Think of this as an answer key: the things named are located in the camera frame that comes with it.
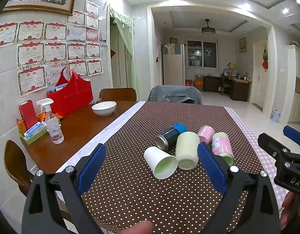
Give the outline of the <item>right hand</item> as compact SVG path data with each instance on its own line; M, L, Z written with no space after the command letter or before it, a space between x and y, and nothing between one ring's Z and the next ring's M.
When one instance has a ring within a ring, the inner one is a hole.
M281 233L300 233L300 195L289 191L282 203Z

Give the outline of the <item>left hand thumb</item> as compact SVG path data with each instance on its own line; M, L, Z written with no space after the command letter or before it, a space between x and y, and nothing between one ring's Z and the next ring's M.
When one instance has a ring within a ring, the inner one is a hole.
M153 224L148 220L144 220L130 228L119 231L118 234L151 234L153 229Z

